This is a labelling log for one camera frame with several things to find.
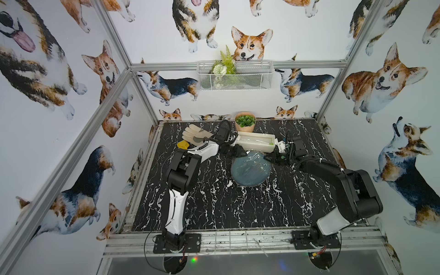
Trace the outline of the cream plastic wrap dispenser box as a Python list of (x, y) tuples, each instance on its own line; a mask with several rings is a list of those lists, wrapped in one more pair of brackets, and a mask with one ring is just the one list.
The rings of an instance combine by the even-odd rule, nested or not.
[(238, 131), (233, 145), (240, 145), (244, 150), (271, 153), (275, 149), (276, 137), (273, 134)]

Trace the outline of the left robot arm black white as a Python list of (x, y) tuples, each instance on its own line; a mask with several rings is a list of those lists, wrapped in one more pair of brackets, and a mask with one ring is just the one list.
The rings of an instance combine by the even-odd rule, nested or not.
[(237, 145), (239, 134), (233, 131), (231, 122), (220, 122), (214, 134), (197, 136), (197, 145), (188, 150), (175, 151), (170, 167), (165, 175), (170, 196), (168, 218), (162, 231), (166, 241), (174, 245), (184, 240), (184, 211), (189, 192), (197, 183), (201, 163), (217, 154), (224, 154), (231, 158), (247, 156), (241, 145)]

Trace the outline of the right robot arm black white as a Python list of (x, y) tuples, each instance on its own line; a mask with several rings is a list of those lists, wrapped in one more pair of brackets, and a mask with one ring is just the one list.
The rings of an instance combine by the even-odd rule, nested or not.
[(264, 159), (275, 165), (292, 166), (330, 184), (336, 191), (336, 207), (312, 224), (307, 236), (299, 239), (319, 244), (355, 222), (383, 211), (383, 204), (368, 172), (349, 170), (308, 154), (300, 137), (293, 136), (285, 141), (283, 150), (276, 146)]

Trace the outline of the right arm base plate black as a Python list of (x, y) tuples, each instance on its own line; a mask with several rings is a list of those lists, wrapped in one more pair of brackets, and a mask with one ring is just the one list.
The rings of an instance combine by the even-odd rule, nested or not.
[(341, 247), (337, 234), (323, 236), (315, 229), (294, 230), (291, 232), (291, 236), (290, 243), (293, 244), (297, 250), (336, 249)]

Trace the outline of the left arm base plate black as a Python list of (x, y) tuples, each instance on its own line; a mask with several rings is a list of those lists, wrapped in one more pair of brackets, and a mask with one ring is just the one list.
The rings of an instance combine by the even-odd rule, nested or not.
[(199, 253), (201, 250), (200, 234), (161, 234), (154, 241), (154, 254)]

